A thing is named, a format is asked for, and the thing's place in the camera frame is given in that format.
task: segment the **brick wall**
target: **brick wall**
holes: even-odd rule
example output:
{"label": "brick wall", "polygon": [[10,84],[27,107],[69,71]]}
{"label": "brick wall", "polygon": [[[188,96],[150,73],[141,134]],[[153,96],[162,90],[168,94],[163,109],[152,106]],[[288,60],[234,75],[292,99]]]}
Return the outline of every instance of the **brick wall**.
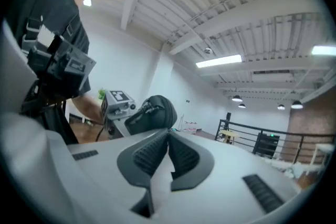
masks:
{"label": "brick wall", "polygon": [[[304,134],[336,134],[336,87],[323,95],[303,104],[303,109],[290,111],[288,131],[290,133]],[[295,154],[301,137],[287,135],[282,153]],[[298,161],[309,163],[315,149],[315,143],[331,143],[329,137],[305,137]],[[323,154],[318,153],[316,163],[321,163]],[[294,155],[281,154],[282,159],[293,161]]]}

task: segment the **person's arm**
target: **person's arm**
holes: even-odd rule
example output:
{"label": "person's arm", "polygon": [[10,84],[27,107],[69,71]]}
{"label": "person's arm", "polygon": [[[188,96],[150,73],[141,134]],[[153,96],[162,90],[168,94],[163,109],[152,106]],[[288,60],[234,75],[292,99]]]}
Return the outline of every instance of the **person's arm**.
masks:
{"label": "person's arm", "polygon": [[103,117],[99,103],[90,95],[83,94],[72,99],[73,104],[84,116],[103,124]]}

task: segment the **white ceiling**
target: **white ceiling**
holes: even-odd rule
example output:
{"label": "white ceiling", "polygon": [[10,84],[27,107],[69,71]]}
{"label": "white ceiling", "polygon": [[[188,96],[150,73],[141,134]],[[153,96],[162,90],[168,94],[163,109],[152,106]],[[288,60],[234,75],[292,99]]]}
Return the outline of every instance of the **white ceiling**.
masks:
{"label": "white ceiling", "polygon": [[[243,63],[199,70],[227,96],[308,101],[335,85],[332,59],[310,55],[332,40],[315,0],[92,0],[91,8],[120,18],[124,30],[147,31],[188,62],[240,54]],[[253,74],[267,70],[288,71]]]}

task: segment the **green plant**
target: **green plant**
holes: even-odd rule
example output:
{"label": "green plant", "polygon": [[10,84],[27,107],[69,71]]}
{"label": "green plant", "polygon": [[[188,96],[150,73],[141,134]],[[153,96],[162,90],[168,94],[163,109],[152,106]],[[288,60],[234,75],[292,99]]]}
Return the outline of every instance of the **green plant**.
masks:
{"label": "green plant", "polygon": [[105,89],[101,88],[98,90],[98,99],[103,100],[105,97]]}

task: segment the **black cable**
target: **black cable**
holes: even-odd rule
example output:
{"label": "black cable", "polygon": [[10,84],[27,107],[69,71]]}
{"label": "black cable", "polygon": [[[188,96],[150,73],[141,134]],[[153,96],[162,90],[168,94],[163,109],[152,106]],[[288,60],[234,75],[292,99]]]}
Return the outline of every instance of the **black cable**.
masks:
{"label": "black cable", "polygon": [[99,139],[99,137],[100,137],[100,134],[101,134],[101,132],[104,130],[104,127],[99,131],[99,133],[98,133],[98,135],[97,135],[97,137],[96,137],[96,140],[95,140],[95,142],[97,142],[98,141],[98,139]]}

